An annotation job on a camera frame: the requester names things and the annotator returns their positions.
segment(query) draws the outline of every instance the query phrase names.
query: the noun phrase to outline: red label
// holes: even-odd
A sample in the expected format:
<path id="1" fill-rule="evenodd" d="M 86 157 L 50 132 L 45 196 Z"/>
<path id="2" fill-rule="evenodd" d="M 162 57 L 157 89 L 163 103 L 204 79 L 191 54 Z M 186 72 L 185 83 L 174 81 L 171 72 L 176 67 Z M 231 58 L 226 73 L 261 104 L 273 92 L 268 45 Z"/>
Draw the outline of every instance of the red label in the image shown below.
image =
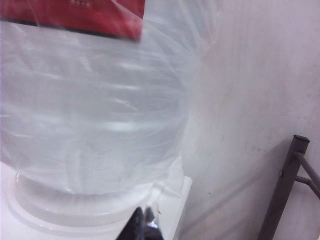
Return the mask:
<path id="1" fill-rule="evenodd" d="M 145 0 L 2 0 L 1 18 L 138 40 Z"/>

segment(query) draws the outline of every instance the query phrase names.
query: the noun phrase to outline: metal rack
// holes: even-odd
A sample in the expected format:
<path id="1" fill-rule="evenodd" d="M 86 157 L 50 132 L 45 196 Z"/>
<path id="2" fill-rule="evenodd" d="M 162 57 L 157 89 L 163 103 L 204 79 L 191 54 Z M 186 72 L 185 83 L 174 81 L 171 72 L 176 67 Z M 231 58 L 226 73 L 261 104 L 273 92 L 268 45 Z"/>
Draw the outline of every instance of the metal rack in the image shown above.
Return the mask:
<path id="1" fill-rule="evenodd" d="M 294 182 L 308 185 L 320 200 L 320 177 L 306 161 L 309 139 L 294 135 L 257 240 L 272 240 Z M 300 166 L 311 179 L 298 176 Z"/>

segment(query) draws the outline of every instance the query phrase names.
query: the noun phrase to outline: dark metal bar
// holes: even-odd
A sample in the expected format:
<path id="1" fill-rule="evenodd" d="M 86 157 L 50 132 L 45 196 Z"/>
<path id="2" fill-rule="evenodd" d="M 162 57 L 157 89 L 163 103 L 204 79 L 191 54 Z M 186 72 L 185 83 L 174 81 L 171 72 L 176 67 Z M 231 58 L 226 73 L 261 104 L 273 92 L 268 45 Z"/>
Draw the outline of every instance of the dark metal bar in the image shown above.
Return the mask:
<path id="1" fill-rule="evenodd" d="M 305 154 L 309 140 L 294 135 L 257 240 L 272 240 L 300 168 L 295 152 Z"/>
<path id="2" fill-rule="evenodd" d="M 302 177 L 302 176 L 296 176 L 296 177 L 295 177 L 295 181 L 296 181 L 296 182 L 299 182 L 299 183 L 302 183 L 302 184 L 308 185 L 308 186 L 311 188 L 311 190 L 314 192 L 314 194 L 315 194 L 315 195 L 319 198 L 319 200 L 320 200 L 320 191 L 319 191 L 319 189 L 317 188 L 317 186 L 315 185 L 314 181 L 312 181 L 311 179 Z"/>
<path id="3" fill-rule="evenodd" d="M 300 152 L 295 152 L 294 155 L 298 158 L 300 164 L 306 171 L 306 173 L 310 176 L 313 183 L 316 185 L 318 189 L 320 189 L 320 176 L 316 173 L 316 171 L 310 166 L 310 164 L 306 161 L 303 154 Z"/>

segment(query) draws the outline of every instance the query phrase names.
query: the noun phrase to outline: plastic wrap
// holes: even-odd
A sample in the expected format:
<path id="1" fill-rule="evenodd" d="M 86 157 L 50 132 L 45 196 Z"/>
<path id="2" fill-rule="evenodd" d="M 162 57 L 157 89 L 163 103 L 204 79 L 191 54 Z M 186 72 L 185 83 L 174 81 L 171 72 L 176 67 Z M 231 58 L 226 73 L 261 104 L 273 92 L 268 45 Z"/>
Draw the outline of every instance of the plastic wrap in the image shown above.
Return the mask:
<path id="1" fill-rule="evenodd" d="M 215 0 L 146 0 L 143 20 L 112 2 L 141 22 L 138 40 L 1 21 L 1 160 L 57 190 L 164 180 L 216 39 Z"/>

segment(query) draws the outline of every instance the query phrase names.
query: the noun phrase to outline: white wall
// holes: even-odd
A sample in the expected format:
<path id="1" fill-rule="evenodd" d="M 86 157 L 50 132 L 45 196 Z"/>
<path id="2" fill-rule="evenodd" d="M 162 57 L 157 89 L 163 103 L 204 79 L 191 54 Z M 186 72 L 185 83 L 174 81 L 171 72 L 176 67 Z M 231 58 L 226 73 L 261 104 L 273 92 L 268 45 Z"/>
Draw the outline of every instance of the white wall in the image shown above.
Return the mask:
<path id="1" fill-rule="evenodd" d="M 320 173 L 320 1 L 225 0 L 184 140 L 182 240 L 255 240 L 293 134 Z M 316 240 L 320 203 L 295 183 L 275 240 Z"/>

